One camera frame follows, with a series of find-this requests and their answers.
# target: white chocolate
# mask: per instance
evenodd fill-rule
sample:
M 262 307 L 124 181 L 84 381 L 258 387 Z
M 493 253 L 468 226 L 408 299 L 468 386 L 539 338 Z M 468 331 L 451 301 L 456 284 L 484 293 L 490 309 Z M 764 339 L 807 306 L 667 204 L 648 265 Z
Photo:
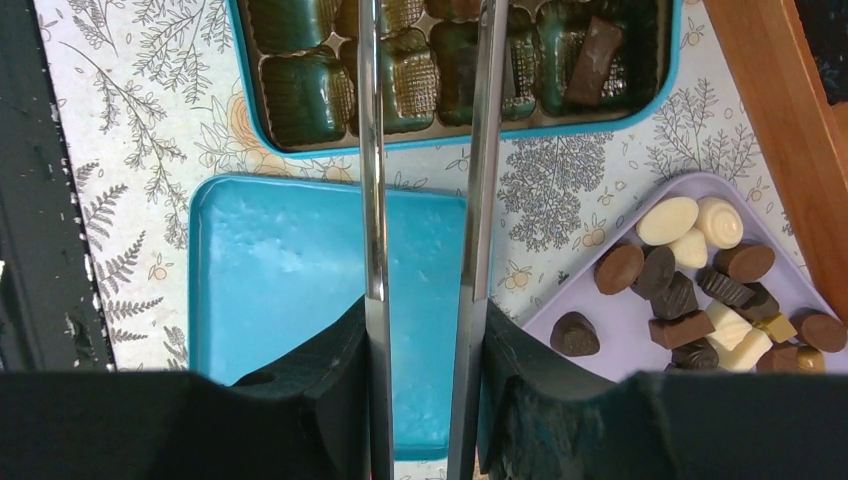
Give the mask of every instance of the white chocolate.
M 698 202 L 689 197 L 660 201 L 636 223 L 636 235 L 647 245 L 666 245 L 688 232 L 698 218 Z
M 716 197 L 698 200 L 698 219 L 695 221 L 695 227 L 704 232 L 709 245 L 723 250 L 739 245 L 744 233 L 739 212 L 733 205 Z
M 707 241 L 704 233 L 690 228 L 682 237 L 668 244 L 674 253 L 674 261 L 684 268 L 704 268 L 707 266 Z
M 715 348 L 733 350 L 754 329 L 747 320 L 718 300 L 713 300 L 706 312 L 715 327 L 715 332 L 707 334 L 707 340 Z
M 747 372 L 772 347 L 771 339 L 766 332 L 754 328 L 739 342 L 733 350 L 716 346 L 718 366 L 731 372 Z

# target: lavender plate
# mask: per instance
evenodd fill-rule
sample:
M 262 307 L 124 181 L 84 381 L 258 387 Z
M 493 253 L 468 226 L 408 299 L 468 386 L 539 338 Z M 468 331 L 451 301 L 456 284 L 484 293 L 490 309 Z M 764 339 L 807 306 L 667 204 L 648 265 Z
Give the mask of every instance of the lavender plate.
M 745 239 L 768 245 L 775 250 L 774 266 L 761 282 L 780 303 L 786 315 L 804 308 L 813 308 L 835 316 L 833 310 L 805 277 L 792 257 L 777 243 L 736 188 L 723 178 L 709 173 L 692 173 L 680 176 L 662 187 L 622 225 L 585 267 L 562 284 L 560 291 L 524 325 L 524 330 L 550 347 L 554 323 L 567 312 L 578 311 L 595 326 L 601 342 L 601 351 L 587 357 L 569 360 L 593 373 L 612 381 L 620 381 L 639 370 L 663 370 L 671 359 L 671 352 L 651 341 L 648 320 L 653 318 L 651 306 L 630 289 L 617 295 L 605 296 L 598 292 L 594 280 L 594 267 L 601 255 L 620 241 L 641 245 L 635 225 L 657 202 L 666 197 L 687 196 L 694 199 L 714 196 L 733 204 L 742 217 Z M 716 249 L 710 249 L 710 261 Z M 695 270 L 682 269 L 689 278 Z M 700 288 L 695 288 L 701 308 L 711 301 Z M 840 353 L 825 353 L 828 372 L 848 372 L 848 349 Z

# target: metal tongs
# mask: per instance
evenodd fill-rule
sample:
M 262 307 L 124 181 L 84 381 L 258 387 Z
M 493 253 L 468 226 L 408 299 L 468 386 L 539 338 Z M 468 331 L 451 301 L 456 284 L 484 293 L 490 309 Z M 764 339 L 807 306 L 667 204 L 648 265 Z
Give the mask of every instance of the metal tongs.
M 370 346 L 371 473 L 375 480 L 390 480 L 394 477 L 394 436 L 383 99 L 378 51 L 382 2 L 361 0 L 359 5 L 359 146 L 365 222 L 365 324 Z M 484 0 L 480 13 L 451 401 L 449 480 L 470 480 L 474 471 L 508 9 L 508 0 Z
M 509 0 L 484 0 L 480 10 L 447 480 L 474 474 L 508 10 Z
M 359 147 L 365 222 L 365 329 L 369 343 L 371 475 L 394 478 L 389 254 L 386 232 L 383 96 L 380 81 L 382 0 L 359 2 Z

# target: floral tablecloth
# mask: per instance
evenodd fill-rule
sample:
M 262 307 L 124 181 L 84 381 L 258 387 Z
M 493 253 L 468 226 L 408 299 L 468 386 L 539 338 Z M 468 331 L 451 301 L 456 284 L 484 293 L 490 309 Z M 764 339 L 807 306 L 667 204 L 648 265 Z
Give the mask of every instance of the floral tablecloth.
M 248 121 L 224 0 L 36 0 L 117 367 L 186 365 L 192 190 L 240 171 L 353 182 L 357 157 L 286 160 Z M 705 170 L 737 185 L 803 259 L 700 0 L 685 0 L 671 97 L 615 133 L 502 144 L 492 296 L 522 322 L 654 186 Z M 462 193 L 469 147 L 391 153 L 398 188 Z M 548 215 L 549 209 L 558 215 Z M 397 466 L 445 478 L 445 462 Z

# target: chocolate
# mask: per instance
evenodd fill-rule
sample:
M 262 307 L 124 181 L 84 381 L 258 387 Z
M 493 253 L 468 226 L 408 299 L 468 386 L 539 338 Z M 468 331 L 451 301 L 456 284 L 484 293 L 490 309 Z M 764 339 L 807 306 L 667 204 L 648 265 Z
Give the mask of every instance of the chocolate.
M 754 296 L 750 288 L 709 267 L 698 273 L 698 285 L 711 298 L 734 307 L 741 307 Z
M 701 310 L 671 321 L 654 319 L 648 322 L 648 325 L 651 340 L 668 350 L 694 342 L 713 331 L 713 324 Z
M 451 0 L 451 7 L 457 17 L 475 18 L 480 16 L 480 3 L 480 0 Z
M 781 343 L 771 347 L 757 362 L 758 372 L 797 372 L 798 346 Z
M 772 345 L 766 332 L 752 328 L 733 350 L 716 346 L 718 366 L 731 372 L 747 372 L 754 368 Z
M 595 266 L 598 291 L 604 295 L 615 295 L 633 285 L 644 263 L 645 255 L 636 245 L 614 245 Z
M 698 218 L 698 202 L 671 197 L 657 202 L 636 222 L 636 235 L 646 245 L 668 245 L 682 237 Z
M 717 197 L 698 200 L 698 220 L 695 221 L 695 227 L 704 232 L 708 245 L 721 249 L 739 245 L 744 233 L 739 212 L 733 205 Z
M 698 299 L 692 280 L 680 272 L 674 272 L 668 288 L 651 299 L 654 316 L 663 320 L 673 320 L 697 309 Z
M 671 362 L 684 370 L 710 370 L 718 367 L 718 353 L 706 338 L 671 351 Z
M 707 335 L 707 339 L 716 349 L 721 347 L 724 350 L 733 350 L 754 328 L 738 313 L 718 300 L 713 300 L 707 306 L 706 312 L 715 327 L 715 332 Z
M 630 287 L 636 295 L 651 300 L 664 292 L 674 277 L 674 253 L 668 247 L 645 250 L 645 265 L 636 282 Z
M 848 330 L 839 320 L 821 312 L 797 315 L 792 325 L 798 330 L 798 340 L 823 352 L 836 353 L 848 343 Z
M 566 357 L 594 355 L 601 349 L 595 327 L 578 312 L 568 312 L 554 324 L 551 347 Z
M 580 55 L 565 89 L 567 102 L 596 107 L 610 75 L 615 52 L 624 42 L 624 31 L 598 17 L 592 17 Z
M 798 349 L 798 373 L 824 373 L 824 355 L 814 347 Z
M 741 307 L 733 308 L 742 318 L 749 322 L 762 322 L 780 314 L 780 304 L 762 283 L 746 283 L 745 286 L 754 291 L 754 296 Z
M 457 75 L 459 77 L 459 105 L 474 105 L 474 90 L 477 81 L 477 45 L 457 49 L 454 53 Z M 504 52 L 503 98 L 516 95 L 515 72 L 512 68 L 512 48 L 507 44 Z
M 690 228 L 682 237 L 668 244 L 674 259 L 683 268 L 702 268 L 707 265 L 707 241 L 697 228 Z
M 753 283 L 774 266 L 774 249 L 757 243 L 742 243 L 716 253 L 713 267 L 739 283 Z
M 795 330 L 795 327 L 792 326 L 786 315 L 782 313 L 767 318 L 762 322 L 754 322 L 754 327 L 766 332 L 774 343 L 783 343 L 798 335 L 798 331 Z

